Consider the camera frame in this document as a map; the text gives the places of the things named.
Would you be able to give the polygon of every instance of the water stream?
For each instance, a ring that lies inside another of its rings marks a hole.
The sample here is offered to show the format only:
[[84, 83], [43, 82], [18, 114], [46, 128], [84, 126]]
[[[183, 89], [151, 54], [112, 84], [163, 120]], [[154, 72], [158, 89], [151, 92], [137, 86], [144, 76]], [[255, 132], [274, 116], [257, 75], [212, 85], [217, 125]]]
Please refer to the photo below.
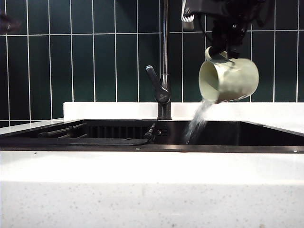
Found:
[[190, 144], [190, 142], [195, 142], [197, 137], [200, 135], [201, 131], [206, 126], [207, 121], [205, 120], [205, 114], [207, 110], [213, 105], [212, 102], [207, 100], [202, 100], [200, 106], [195, 112], [193, 120], [189, 123], [185, 132], [185, 142]]

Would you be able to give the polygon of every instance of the mug handle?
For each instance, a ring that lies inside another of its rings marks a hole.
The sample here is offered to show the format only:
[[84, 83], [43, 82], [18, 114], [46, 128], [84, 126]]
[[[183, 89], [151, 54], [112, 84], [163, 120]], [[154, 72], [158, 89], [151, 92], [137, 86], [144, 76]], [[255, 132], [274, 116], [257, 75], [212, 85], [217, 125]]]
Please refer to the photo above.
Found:
[[[210, 48], [211, 48], [211, 46], [206, 49], [205, 58], [206, 58], [207, 61], [213, 62], [214, 59], [209, 54], [209, 49]], [[225, 59], [227, 59], [227, 52], [226, 51], [221, 52], [220, 55], [223, 56]]]

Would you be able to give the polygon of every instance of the ceramic mug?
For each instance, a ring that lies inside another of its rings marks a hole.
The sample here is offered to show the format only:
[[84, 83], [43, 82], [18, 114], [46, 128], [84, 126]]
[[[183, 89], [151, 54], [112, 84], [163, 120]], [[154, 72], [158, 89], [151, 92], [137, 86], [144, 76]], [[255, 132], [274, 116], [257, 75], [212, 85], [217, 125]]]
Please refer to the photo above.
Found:
[[228, 59], [226, 51], [211, 57], [209, 49], [205, 51], [206, 61], [199, 71], [202, 97], [212, 103], [220, 103], [252, 95], [259, 81], [255, 63], [245, 58]]

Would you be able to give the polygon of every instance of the faucet spout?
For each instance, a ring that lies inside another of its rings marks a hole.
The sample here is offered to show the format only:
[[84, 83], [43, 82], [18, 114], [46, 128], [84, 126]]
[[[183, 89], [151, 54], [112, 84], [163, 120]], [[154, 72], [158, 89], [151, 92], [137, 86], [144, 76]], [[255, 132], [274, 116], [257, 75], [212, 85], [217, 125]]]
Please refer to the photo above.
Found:
[[158, 102], [158, 120], [171, 120], [171, 85], [168, 74], [169, 63], [169, 0], [163, 0], [163, 74], [161, 81], [152, 66], [146, 71], [155, 89], [155, 100]]

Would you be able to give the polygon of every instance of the white countertop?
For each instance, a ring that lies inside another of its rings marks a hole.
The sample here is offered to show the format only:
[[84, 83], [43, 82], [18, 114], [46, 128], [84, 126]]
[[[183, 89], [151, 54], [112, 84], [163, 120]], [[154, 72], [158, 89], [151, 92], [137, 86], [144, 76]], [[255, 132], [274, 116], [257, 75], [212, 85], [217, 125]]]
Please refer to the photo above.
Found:
[[304, 227], [304, 154], [0, 156], [1, 227]]

